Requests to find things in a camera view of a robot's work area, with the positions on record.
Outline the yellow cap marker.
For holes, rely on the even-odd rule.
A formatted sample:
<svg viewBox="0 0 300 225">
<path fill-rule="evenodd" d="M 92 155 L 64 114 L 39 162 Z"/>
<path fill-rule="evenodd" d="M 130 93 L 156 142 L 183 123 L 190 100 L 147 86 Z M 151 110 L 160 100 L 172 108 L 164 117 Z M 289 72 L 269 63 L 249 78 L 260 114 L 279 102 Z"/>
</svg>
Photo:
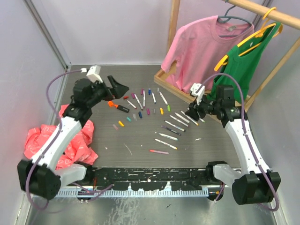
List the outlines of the yellow cap marker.
<svg viewBox="0 0 300 225">
<path fill-rule="evenodd" d="M 188 115 L 185 114 L 184 111 L 180 111 L 185 117 L 187 117 L 191 122 L 193 122 L 195 125 L 199 125 L 199 123 L 197 121 L 195 121 L 194 119 L 192 119 L 191 117 L 189 117 Z"/>
</svg>

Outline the grey marker pen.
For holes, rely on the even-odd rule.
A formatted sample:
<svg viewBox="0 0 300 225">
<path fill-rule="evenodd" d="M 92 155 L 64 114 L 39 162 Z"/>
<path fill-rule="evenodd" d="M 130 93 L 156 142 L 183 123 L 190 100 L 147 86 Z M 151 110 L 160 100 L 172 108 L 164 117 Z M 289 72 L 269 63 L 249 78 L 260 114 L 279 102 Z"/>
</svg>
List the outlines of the grey marker pen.
<svg viewBox="0 0 300 225">
<path fill-rule="evenodd" d="M 179 118 L 181 118 L 183 121 L 185 121 L 186 123 L 190 123 L 190 121 L 186 118 L 184 118 L 183 116 L 181 116 L 179 113 L 175 112 L 175 115 Z"/>
</svg>

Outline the orange highlighter cap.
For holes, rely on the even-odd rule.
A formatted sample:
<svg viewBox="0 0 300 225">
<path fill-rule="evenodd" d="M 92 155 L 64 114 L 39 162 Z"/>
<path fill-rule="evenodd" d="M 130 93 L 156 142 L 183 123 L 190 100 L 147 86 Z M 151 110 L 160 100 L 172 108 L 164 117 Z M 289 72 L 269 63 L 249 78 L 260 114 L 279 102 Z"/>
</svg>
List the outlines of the orange highlighter cap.
<svg viewBox="0 0 300 225">
<path fill-rule="evenodd" d="M 113 103 L 112 101 L 108 101 L 108 105 L 109 105 L 110 107 L 114 107 L 114 103 Z"/>
</svg>

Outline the orange black highlighter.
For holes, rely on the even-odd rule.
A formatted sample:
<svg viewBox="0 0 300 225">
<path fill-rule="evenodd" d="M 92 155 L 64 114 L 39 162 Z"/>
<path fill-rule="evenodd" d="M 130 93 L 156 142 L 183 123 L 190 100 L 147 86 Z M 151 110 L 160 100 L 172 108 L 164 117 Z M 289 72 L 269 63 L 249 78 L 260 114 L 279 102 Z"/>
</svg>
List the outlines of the orange black highlighter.
<svg viewBox="0 0 300 225">
<path fill-rule="evenodd" d="M 125 112 L 125 113 L 129 113 L 130 109 L 124 107 L 124 106 L 121 106 L 121 105 L 114 105 L 115 108 L 117 108 L 118 110 L 122 111 L 122 112 Z"/>
</svg>

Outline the pink cap marker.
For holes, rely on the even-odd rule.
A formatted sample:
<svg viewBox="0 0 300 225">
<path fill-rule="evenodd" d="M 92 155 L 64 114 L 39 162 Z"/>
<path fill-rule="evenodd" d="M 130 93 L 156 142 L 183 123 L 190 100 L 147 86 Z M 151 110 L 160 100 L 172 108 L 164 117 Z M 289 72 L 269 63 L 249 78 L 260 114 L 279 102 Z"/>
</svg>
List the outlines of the pink cap marker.
<svg viewBox="0 0 300 225">
<path fill-rule="evenodd" d="M 143 106 L 142 106 L 142 104 L 141 104 L 139 98 L 137 97 L 137 95 L 136 95 L 135 93 L 134 93 L 134 97 L 135 97 L 135 99 L 136 99 L 136 101 L 137 101 L 137 103 L 138 103 L 140 109 L 143 111 Z"/>
</svg>

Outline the magenta marker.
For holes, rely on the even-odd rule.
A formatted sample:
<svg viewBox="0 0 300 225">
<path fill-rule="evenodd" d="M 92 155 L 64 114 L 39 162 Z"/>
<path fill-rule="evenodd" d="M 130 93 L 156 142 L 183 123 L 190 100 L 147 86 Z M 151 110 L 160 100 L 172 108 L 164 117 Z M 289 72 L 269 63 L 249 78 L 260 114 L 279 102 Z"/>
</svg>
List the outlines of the magenta marker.
<svg viewBox="0 0 300 225">
<path fill-rule="evenodd" d="M 177 119 L 176 117 L 174 117 L 174 116 L 172 116 L 172 115 L 169 115 L 169 116 L 170 116 L 172 119 L 174 119 L 175 121 L 177 121 L 177 122 L 181 123 L 182 125 L 188 127 L 188 124 L 187 124 L 187 123 L 185 123 L 185 122 L 183 122 L 183 121 Z"/>
</svg>

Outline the purple cap white marker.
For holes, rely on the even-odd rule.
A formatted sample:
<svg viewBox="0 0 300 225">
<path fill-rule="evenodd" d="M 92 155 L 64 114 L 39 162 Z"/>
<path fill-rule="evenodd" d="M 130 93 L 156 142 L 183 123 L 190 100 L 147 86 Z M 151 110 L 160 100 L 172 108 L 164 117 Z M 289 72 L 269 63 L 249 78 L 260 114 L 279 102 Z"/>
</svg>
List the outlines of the purple cap white marker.
<svg viewBox="0 0 300 225">
<path fill-rule="evenodd" d="M 142 97 L 143 97 L 143 108 L 145 108 L 145 90 L 142 90 Z"/>
</svg>

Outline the purple marker pen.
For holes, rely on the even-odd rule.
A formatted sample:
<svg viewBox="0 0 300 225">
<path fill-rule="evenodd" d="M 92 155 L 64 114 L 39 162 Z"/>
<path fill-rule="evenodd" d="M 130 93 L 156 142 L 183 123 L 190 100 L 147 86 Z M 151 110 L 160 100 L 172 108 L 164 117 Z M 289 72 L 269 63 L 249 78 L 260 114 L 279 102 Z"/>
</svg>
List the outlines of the purple marker pen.
<svg viewBox="0 0 300 225">
<path fill-rule="evenodd" d="M 176 134 L 176 135 L 181 136 L 181 133 L 179 133 L 179 132 L 177 132 L 177 131 L 175 131 L 175 130 L 173 130 L 173 129 L 171 129 L 171 128 L 168 128 L 168 127 L 162 126 L 162 125 L 161 125 L 161 127 L 162 127 L 163 129 L 166 129 L 166 130 L 168 130 L 168 131 L 170 131 L 170 132 Z"/>
</svg>

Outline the white silver marker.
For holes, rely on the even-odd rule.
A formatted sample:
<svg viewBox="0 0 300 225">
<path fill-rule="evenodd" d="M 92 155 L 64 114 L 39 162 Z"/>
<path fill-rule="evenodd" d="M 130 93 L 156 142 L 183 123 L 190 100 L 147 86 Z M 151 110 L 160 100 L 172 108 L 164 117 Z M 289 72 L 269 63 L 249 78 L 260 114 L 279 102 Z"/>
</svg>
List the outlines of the white silver marker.
<svg viewBox="0 0 300 225">
<path fill-rule="evenodd" d="M 160 94 L 160 96 L 161 96 L 163 102 L 164 102 L 166 105 L 168 105 L 168 102 L 167 102 L 166 98 L 164 97 L 164 95 L 162 94 L 162 92 L 159 92 L 159 94 Z"/>
</svg>

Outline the teal marker pen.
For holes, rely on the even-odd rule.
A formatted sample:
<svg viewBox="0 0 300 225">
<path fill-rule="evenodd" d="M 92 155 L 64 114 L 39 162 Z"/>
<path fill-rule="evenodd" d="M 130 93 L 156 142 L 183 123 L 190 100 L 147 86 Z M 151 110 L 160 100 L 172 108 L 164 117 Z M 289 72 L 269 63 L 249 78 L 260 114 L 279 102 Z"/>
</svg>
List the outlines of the teal marker pen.
<svg viewBox="0 0 300 225">
<path fill-rule="evenodd" d="M 159 135 L 162 136 L 162 137 L 168 138 L 170 140 L 178 141 L 178 138 L 170 136 L 170 135 L 166 135 L 166 134 L 163 134 L 163 133 L 159 133 Z"/>
</svg>

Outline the yellow marker pen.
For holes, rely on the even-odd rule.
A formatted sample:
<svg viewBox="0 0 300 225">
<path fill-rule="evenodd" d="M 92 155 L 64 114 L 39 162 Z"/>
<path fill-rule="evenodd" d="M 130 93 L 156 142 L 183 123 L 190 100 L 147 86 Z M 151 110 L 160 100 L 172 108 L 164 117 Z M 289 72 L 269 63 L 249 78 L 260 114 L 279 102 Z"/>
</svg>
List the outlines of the yellow marker pen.
<svg viewBox="0 0 300 225">
<path fill-rule="evenodd" d="M 175 146 L 173 146 L 173 145 L 171 145 L 171 144 L 169 144 L 169 143 L 167 143 L 167 142 L 161 141 L 161 140 L 159 140 L 159 139 L 157 139 L 157 138 L 154 138 L 154 140 L 155 140 L 156 142 L 161 143 L 161 144 L 163 144 L 163 145 L 165 145 L 165 146 L 168 146 L 168 147 L 170 147 L 170 148 L 172 148 L 172 149 L 174 149 L 174 150 L 177 150 L 177 149 L 178 149 L 177 147 L 175 147 Z"/>
</svg>

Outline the light pink marker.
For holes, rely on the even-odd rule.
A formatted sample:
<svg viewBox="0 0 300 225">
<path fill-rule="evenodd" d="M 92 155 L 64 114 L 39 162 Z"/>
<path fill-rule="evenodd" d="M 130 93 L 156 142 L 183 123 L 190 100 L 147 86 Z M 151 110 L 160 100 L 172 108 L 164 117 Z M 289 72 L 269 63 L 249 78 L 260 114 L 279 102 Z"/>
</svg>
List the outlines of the light pink marker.
<svg viewBox="0 0 300 225">
<path fill-rule="evenodd" d="M 149 152 L 152 153 L 157 153 L 157 154 L 164 154 L 164 155 L 168 155 L 169 153 L 166 151 L 158 151 L 158 150 L 149 150 Z"/>
</svg>

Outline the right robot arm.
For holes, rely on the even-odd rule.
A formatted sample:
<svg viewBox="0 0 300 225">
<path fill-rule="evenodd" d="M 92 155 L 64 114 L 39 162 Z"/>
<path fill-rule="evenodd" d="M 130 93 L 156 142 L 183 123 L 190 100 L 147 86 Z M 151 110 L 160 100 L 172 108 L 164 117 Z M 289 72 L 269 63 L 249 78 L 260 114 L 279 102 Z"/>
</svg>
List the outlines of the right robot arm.
<svg viewBox="0 0 300 225">
<path fill-rule="evenodd" d="M 208 100 L 205 87 L 200 83 L 194 83 L 190 91 L 195 100 L 189 104 L 185 115 L 196 121 L 206 115 L 215 115 L 228 133 L 241 167 L 238 172 L 225 161 L 209 162 L 205 174 L 208 183 L 215 185 L 220 181 L 230 187 L 238 205 L 272 202 L 281 178 L 263 160 L 250 131 L 246 112 L 235 105 L 234 88 L 231 85 L 218 86 L 216 100 Z"/>
</svg>

